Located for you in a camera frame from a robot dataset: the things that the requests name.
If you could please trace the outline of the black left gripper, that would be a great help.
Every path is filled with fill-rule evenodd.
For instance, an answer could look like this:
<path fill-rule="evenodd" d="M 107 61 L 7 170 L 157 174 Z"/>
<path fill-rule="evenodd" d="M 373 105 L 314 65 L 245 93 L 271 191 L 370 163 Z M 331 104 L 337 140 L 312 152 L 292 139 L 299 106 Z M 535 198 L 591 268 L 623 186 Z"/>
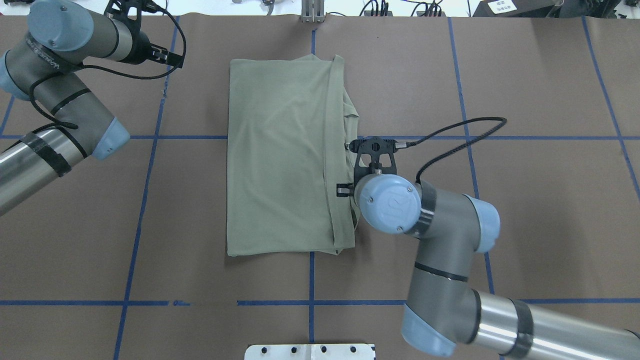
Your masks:
<path fill-rule="evenodd" d="M 147 60 L 164 64 L 171 68 L 183 68 L 184 57 L 180 54 L 169 54 L 167 48 L 152 44 L 142 30 L 132 33 L 131 64 L 139 65 Z"/>

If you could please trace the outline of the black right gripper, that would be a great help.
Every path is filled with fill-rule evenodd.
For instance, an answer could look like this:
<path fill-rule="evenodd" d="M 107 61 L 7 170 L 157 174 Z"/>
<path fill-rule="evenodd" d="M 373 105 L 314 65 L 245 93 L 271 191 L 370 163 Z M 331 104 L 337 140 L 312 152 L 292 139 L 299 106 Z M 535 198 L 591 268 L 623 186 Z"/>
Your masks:
<path fill-rule="evenodd" d="M 336 185 L 336 196 L 352 197 L 354 205 L 359 206 L 363 184 L 363 181 L 354 181 L 351 185 Z"/>

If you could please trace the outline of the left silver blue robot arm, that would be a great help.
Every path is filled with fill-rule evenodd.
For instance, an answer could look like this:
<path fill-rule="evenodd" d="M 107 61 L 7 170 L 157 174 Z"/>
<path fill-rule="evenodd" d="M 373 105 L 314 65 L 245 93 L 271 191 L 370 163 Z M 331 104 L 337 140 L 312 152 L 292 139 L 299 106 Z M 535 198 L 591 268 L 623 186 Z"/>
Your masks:
<path fill-rule="evenodd" d="M 87 58 L 130 65 L 153 61 L 167 66 L 159 78 L 182 68 L 186 51 L 176 54 L 151 43 L 141 29 L 143 13 L 167 16 L 185 39 L 177 19 L 153 0 L 110 0 L 101 14 L 71 0 L 30 3 L 25 36 L 1 57 L 1 88 L 29 102 L 48 123 L 2 151 L 2 215 L 84 159 L 104 160 L 130 141 L 128 130 L 77 72 L 144 76 L 85 64 Z"/>

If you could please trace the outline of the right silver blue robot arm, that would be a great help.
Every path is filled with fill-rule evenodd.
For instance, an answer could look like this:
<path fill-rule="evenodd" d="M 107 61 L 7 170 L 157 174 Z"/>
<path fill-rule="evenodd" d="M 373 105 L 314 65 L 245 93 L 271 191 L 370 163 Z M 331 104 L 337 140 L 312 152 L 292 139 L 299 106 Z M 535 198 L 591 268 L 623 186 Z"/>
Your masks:
<path fill-rule="evenodd" d="M 422 353 L 450 357 L 457 345 L 484 347 L 512 360 L 637 360 L 637 332 L 477 291 L 473 255 L 489 250 L 501 222 L 491 204 L 467 194 L 369 174 L 336 185 L 378 231 L 418 239 L 401 334 Z"/>

